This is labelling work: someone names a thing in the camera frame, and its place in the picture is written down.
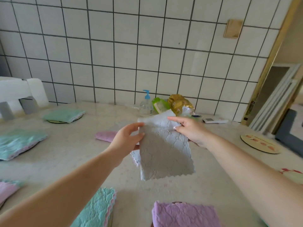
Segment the clear plastic bottle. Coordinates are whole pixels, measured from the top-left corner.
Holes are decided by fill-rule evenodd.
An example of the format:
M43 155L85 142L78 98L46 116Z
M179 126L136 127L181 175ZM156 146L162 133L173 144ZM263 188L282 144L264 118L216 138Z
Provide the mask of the clear plastic bottle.
M151 97L149 96L149 90L143 90L146 92L144 100L140 103L140 115L152 115L153 114L153 104Z

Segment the table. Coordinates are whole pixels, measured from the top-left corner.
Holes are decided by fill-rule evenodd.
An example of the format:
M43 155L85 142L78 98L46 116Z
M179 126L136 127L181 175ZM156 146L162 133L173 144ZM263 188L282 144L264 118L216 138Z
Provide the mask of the table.
M0 213L106 149L109 143L96 140L96 132L106 130L116 122L136 122L138 118L136 109L125 106L81 102L61 107L85 109L86 114L71 124L53 124L41 119L47 113L44 110L0 124L0 134L15 128L43 129L49 134L46 140L32 150L13 160L0 162L1 178L26 182L25 187L7 200ZM286 148L282 148L280 154L271 155L246 145L241 141L240 135L255 133L246 126L237 122L206 126L275 169L303 171L303 160ZM210 152L193 143L190 148L196 168L193 175L144 182L140 180L140 170L130 155L112 171L102 187L113 187L117 190L113 227L149 227L155 201L214 205L222 227L264 226L258 214Z

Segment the purple cloth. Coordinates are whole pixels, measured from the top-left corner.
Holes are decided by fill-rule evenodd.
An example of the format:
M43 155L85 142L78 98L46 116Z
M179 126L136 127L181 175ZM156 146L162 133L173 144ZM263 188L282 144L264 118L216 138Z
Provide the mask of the purple cloth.
M20 187L17 184L0 182L0 204L18 189L20 189Z
M117 131L100 131L95 134L95 138L111 143L114 137L116 136L116 134Z
M154 203L154 227L221 227L213 206Z

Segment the gold switch plate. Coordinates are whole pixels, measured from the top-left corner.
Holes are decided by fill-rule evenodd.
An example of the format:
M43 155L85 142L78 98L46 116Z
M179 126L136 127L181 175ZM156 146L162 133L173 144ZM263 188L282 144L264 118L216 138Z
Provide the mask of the gold switch plate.
M224 32L225 38L238 38L243 26L243 20L229 19Z

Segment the person's right hand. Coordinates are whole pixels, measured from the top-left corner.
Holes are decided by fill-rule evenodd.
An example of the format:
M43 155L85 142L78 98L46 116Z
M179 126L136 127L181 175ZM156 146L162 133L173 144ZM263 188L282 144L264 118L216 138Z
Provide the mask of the person's right hand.
M175 130L185 135L198 146L203 146L205 136L210 133L201 122L197 122L194 119L175 116L168 116L167 119L181 123L182 126L177 126Z

